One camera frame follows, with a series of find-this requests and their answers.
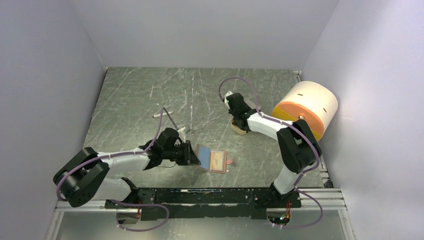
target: orange cylinder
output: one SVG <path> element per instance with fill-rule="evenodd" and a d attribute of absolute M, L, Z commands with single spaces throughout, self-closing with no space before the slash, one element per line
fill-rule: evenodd
<path fill-rule="evenodd" d="M 271 115 L 286 121 L 304 119 L 318 141 L 338 107 L 337 98 L 330 90 L 313 81 L 301 81 L 274 107 Z"/>

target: white panel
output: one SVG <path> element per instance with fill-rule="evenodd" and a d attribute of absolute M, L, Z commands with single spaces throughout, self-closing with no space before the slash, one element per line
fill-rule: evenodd
<path fill-rule="evenodd" d="M 44 239 L 104 70 L 68 1 L 0 3 L 0 239 Z"/>
<path fill-rule="evenodd" d="M 424 239 L 423 10 L 341 0 L 303 69 L 340 103 L 320 144 L 358 240 Z"/>
<path fill-rule="evenodd" d="M 72 0 L 107 66 L 300 69 L 338 0 Z"/>

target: scratched table surface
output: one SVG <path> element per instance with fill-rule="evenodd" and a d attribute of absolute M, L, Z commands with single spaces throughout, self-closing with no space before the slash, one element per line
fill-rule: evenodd
<path fill-rule="evenodd" d="M 165 107 L 179 127 L 188 126 L 193 148 L 227 151 L 234 162 L 226 173 L 206 172 L 195 166 L 174 166 L 164 160 L 149 170 L 120 173 L 137 187 L 211 188 L 269 187 L 279 175 L 283 161 L 278 142 L 257 132 L 239 135 L 231 130 L 227 107 L 218 97 L 222 80 L 234 76 L 248 79 L 257 92 L 262 111 L 274 106 L 296 84 L 291 70 L 231 68 L 110 67 L 92 115 L 84 146 L 98 152 L 131 150 L 151 140 L 158 128 L 154 114 Z M 221 91 L 241 93 L 254 101 L 250 87 L 229 80 Z M 173 127 L 164 116 L 162 129 Z M 299 187 L 322 187 L 316 169 L 302 178 Z"/>

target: purple cable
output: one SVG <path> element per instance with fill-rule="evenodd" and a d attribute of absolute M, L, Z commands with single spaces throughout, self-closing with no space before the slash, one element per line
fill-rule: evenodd
<path fill-rule="evenodd" d="M 59 201 L 66 201 L 65 198 L 63 198 L 61 196 L 61 187 L 64 184 L 65 180 L 71 176 L 73 173 L 75 173 L 76 171 L 78 171 L 79 169 L 82 169 L 83 167 L 85 167 L 86 165 L 95 162 L 97 160 L 100 159 L 106 159 L 106 158 L 115 158 L 115 157 L 120 157 L 120 156 L 125 156 L 125 155 L 134 155 L 134 154 L 144 154 L 145 152 L 147 152 L 155 143 L 156 139 L 158 138 L 159 132 L 161 131 L 161 125 L 162 125 L 162 117 L 164 115 L 164 111 L 166 112 L 166 114 L 168 115 L 169 119 L 171 120 L 172 124 L 174 125 L 174 127 L 176 129 L 178 129 L 177 124 L 174 122 L 174 120 L 172 119 L 172 117 L 169 115 L 168 111 L 166 108 L 162 107 L 162 109 L 160 110 L 160 118 L 159 118 L 159 126 L 157 127 L 157 131 L 156 134 L 154 135 L 154 138 L 152 139 L 151 143 L 146 147 L 146 149 L 144 149 L 143 151 L 124 151 L 124 152 L 117 152 L 114 154 L 109 155 L 103 155 L 103 156 L 97 156 L 95 158 L 92 158 L 86 162 L 81 163 L 80 165 L 76 166 L 74 169 L 70 170 L 64 177 L 62 177 L 62 179 L 59 181 L 59 183 L 57 184 L 57 188 L 56 188 L 56 196 L 58 198 Z M 121 202 L 121 201 L 117 201 L 117 200 L 111 200 L 112 202 L 115 202 L 117 204 L 121 204 L 121 205 L 125 205 L 125 206 L 129 206 L 129 207 L 160 207 L 166 210 L 166 218 L 165 220 L 154 227 L 148 228 L 148 229 L 130 229 L 130 228 L 125 228 L 121 225 L 118 225 L 119 228 L 127 230 L 127 231 L 132 231 L 132 232 L 145 232 L 145 231 L 149 231 L 149 230 L 153 230 L 153 229 L 157 229 L 160 226 L 164 225 L 167 221 L 168 218 L 170 216 L 170 211 L 168 210 L 168 208 L 164 205 L 161 204 L 156 204 L 156 203 L 152 203 L 152 204 L 131 204 L 131 203 L 125 203 L 125 202 Z"/>
<path fill-rule="evenodd" d="M 221 101 L 223 101 L 224 102 L 224 98 L 223 98 L 223 96 L 221 95 L 221 87 L 223 86 L 223 84 L 226 82 L 226 81 L 228 81 L 228 80 L 231 80 L 231 79 L 240 79 L 240 80 L 243 80 L 245 83 L 247 83 L 248 85 L 249 85 L 249 87 L 251 88 L 251 90 L 252 90 L 252 92 L 253 92 L 253 96 L 254 96 L 254 105 L 255 105 L 255 108 L 256 108 L 256 112 L 257 112 L 257 114 L 259 115 L 259 116 L 261 116 L 261 117 L 263 117 L 264 119 L 267 119 L 267 120 L 270 120 L 270 121 L 273 121 L 273 122 L 275 122 L 275 123 L 278 123 L 278 124 L 283 124 L 283 125 L 285 125 L 285 126 L 287 126 L 288 128 L 290 128 L 290 129 L 292 129 L 293 131 L 295 131 L 297 134 L 299 134 L 299 136 L 302 138 L 302 139 L 304 139 L 305 140 L 305 142 L 309 145 L 309 147 L 312 149 L 312 152 L 313 152 L 313 155 L 315 155 L 315 158 L 316 158 L 316 164 L 315 164 L 315 166 L 313 166 L 313 167 L 311 167 L 311 168 L 309 168 L 309 169 L 307 169 L 307 170 L 305 170 L 305 171 L 303 171 L 302 172 L 302 174 L 301 175 L 299 175 L 299 177 L 296 179 L 296 181 L 294 182 L 294 190 L 296 190 L 296 191 L 298 191 L 299 193 L 301 193 L 301 194 L 303 194 L 303 195 L 305 195 L 305 196 L 307 196 L 308 198 L 310 198 L 310 199 L 312 199 L 314 202 L 316 202 L 316 204 L 318 205 L 318 207 L 319 207 L 319 209 L 320 209 L 320 215 L 319 215 L 319 218 L 316 220 L 316 221 L 314 221 L 314 222 L 312 222 L 312 223 L 310 223 L 310 224 L 306 224 L 306 225 L 301 225 L 301 226 L 283 226 L 283 228 L 286 228 L 286 229 L 301 229 L 301 228 L 307 228 L 307 227 L 310 227 L 310 226 L 312 226 L 312 225 L 314 225 L 314 224 L 316 224 L 316 223 L 318 223 L 319 221 L 321 221 L 321 219 L 323 218 L 323 215 L 324 215 L 324 211 L 323 211 L 323 207 L 321 206 L 321 204 L 315 199 L 315 198 L 313 198 L 312 196 L 310 196 L 310 195 L 308 195 L 308 194 L 306 194 L 305 192 L 303 192 L 303 191 L 301 191 L 301 190 L 299 190 L 296 186 L 298 185 L 298 183 L 299 183 L 299 181 L 302 179 L 302 177 L 303 177 L 303 175 L 305 174 L 305 173 L 307 173 L 307 172 L 309 172 L 309 171 L 312 171 L 312 170 L 314 170 L 314 169 L 316 169 L 316 168 L 318 168 L 318 166 L 320 165 L 320 156 L 318 155 L 318 152 L 317 152 L 317 150 L 315 149 L 315 147 L 314 147 L 314 145 L 312 144 L 312 142 L 300 131 L 300 130 L 298 130 L 297 128 L 295 128 L 294 126 L 292 126 L 292 125 L 290 125 L 290 124 L 288 124 L 288 123 L 286 123 L 286 122 L 284 122 L 284 121 L 281 121 L 280 119 L 276 119 L 276 118 L 273 118 L 273 117 L 270 117 L 270 116 L 267 116 L 267 115 L 262 115 L 262 113 L 261 113 L 261 111 L 259 111 L 259 106 L 258 106 L 258 98 L 257 98 L 257 96 L 256 96 L 256 91 L 255 91 L 255 89 L 254 89 L 254 87 L 252 86 L 252 84 L 248 81 L 248 80 L 246 80 L 246 79 L 244 79 L 244 78 L 242 78 L 242 77 L 238 77 L 238 76 L 233 76 L 233 77 L 230 77 L 230 78 L 227 78 L 227 79 L 225 79 L 224 81 L 222 81 L 221 82 L 221 84 L 219 85 L 219 87 L 218 87 L 218 95 L 219 95 L 219 98 L 221 99 Z"/>
<path fill-rule="evenodd" d="M 125 230 L 125 231 L 129 231 L 129 232 L 147 232 L 147 231 L 150 231 L 150 230 L 154 230 L 154 229 L 157 229 L 157 228 L 161 227 L 162 225 L 164 225 L 168 221 L 168 219 L 170 218 L 170 210 L 166 206 L 164 206 L 162 204 L 156 204 L 156 203 L 150 203 L 150 204 L 143 204 L 143 203 L 132 204 L 132 203 L 125 203 L 125 202 L 121 202 L 121 201 L 117 201 L 117 200 L 111 200 L 111 201 L 114 202 L 114 203 L 116 203 L 116 204 L 120 204 L 120 205 L 124 205 L 124 206 L 128 206 L 128 207 L 160 207 L 160 208 L 165 209 L 165 211 L 166 211 L 165 220 L 163 220 L 160 224 L 158 224 L 156 226 L 153 226 L 151 228 L 146 228 L 146 229 L 132 229 L 132 228 L 123 227 L 119 223 L 119 221 L 118 221 L 118 214 L 116 214 L 116 224 L 117 224 L 116 226 L 118 228 L 122 229 L 122 230 Z"/>

